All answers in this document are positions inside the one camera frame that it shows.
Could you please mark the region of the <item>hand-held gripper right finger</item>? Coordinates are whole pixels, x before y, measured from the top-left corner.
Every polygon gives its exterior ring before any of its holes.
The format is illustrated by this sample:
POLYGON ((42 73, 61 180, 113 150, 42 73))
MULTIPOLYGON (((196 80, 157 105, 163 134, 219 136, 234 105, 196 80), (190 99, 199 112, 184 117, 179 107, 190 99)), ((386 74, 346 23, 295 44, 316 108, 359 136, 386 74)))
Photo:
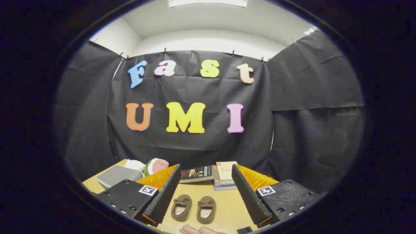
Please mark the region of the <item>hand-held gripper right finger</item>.
POLYGON ((320 199, 320 194, 294 180, 278 182, 239 164, 233 165, 232 178, 258 228, 289 218, 320 199))

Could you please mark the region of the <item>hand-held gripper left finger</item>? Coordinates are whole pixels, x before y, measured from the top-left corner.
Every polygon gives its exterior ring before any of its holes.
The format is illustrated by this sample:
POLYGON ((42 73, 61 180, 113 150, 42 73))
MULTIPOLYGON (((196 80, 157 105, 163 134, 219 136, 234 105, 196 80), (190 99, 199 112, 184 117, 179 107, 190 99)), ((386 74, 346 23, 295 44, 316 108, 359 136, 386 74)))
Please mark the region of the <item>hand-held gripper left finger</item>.
POLYGON ((96 198, 124 216, 157 227, 181 179, 181 169, 176 164, 137 181, 123 179, 96 198))

